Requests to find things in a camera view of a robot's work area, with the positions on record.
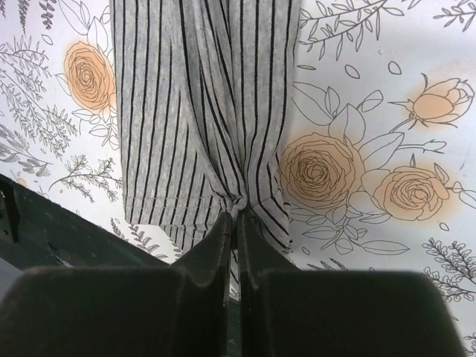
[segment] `rose illustration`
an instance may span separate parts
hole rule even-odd
[[[373,202],[391,216],[406,221],[431,218],[449,199],[449,192],[435,173],[417,167],[371,170],[362,177]]]
[[[83,108],[98,114],[114,98],[114,74],[107,58],[95,47],[78,42],[65,58],[65,74],[74,100]]]
[[[288,145],[281,161],[282,183],[290,196],[316,210],[347,203],[361,186],[364,164],[356,149],[318,133]]]
[[[466,81],[452,78],[435,84],[429,88],[425,87],[423,93],[415,100],[407,102],[392,102],[392,104],[404,106],[410,117],[399,124],[412,120],[422,123],[450,123],[464,115],[472,104],[475,92]]]

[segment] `gray striped pants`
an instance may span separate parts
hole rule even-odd
[[[279,154],[298,0],[111,0],[126,220],[184,251],[250,207],[289,245]]]

